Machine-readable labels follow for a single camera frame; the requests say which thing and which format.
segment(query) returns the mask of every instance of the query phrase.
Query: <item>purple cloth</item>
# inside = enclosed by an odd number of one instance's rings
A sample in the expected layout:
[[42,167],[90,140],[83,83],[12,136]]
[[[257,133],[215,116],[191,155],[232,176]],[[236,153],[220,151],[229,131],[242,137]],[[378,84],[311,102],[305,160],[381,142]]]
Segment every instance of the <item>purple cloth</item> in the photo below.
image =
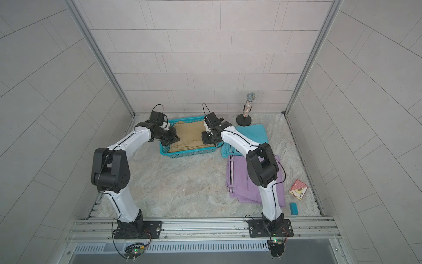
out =
[[[282,174],[282,170],[279,170],[277,173],[277,182],[284,178]],[[241,203],[262,204],[258,186],[248,176],[245,157],[229,156],[227,160],[226,186],[231,198],[237,198]],[[278,184],[275,188],[277,189],[280,206],[285,207],[283,183]]]

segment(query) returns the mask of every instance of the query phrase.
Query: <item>blue plastic basket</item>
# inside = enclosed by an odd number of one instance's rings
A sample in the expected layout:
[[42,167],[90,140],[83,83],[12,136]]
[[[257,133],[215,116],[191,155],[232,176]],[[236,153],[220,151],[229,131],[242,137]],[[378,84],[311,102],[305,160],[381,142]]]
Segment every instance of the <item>blue plastic basket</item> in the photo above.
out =
[[[198,121],[203,121],[203,120],[204,120],[204,116],[171,119],[168,122],[170,123],[170,125],[174,125],[179,121],[183,121],[185,123],[193,123],[193,122],[198,122]],[[168,153],[168,151],[170,150],[170,146],[163,147],[160,142],[161,155],[168,156],[170,158],[178,158],[178,157],[186,157],[186,156],[196,155],[196,154],[210,153],[210,152],[214,152],[216,149],[217,149],[216,147],[205,147],[203,149],[197,149],[197,150],[184,150],[184,151]]]

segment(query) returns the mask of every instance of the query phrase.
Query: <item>microphone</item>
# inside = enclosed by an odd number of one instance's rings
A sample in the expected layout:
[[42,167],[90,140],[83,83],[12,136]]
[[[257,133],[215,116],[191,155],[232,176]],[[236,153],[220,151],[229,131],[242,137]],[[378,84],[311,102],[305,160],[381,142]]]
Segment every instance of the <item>microphone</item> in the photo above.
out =
[[238,115],[236,122],[241,126],[248,126],[252,123],[252,118],[249,116],[249,112],[252,109],[252,102],[255,100],[254,93],[248,93],[246,96],[246,103],[243,107],[243,114]]

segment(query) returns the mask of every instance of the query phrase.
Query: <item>round black base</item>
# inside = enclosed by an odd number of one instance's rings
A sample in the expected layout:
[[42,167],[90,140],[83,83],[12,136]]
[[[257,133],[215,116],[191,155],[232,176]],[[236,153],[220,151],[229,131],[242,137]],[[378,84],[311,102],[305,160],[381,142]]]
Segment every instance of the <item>round black base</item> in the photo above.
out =
[[236,122],[241,126],[249,126],[252,123],[250,116],[244,117],[242,114],[238,115]]

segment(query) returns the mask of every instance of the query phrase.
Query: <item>blue block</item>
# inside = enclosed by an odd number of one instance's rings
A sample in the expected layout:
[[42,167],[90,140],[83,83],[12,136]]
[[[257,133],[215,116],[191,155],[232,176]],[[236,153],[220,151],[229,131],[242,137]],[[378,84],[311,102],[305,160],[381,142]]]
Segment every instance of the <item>blue block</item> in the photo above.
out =
[[292,212],[292,215],[298,215],[298,206],[296,203],[290,203],[290,212]]

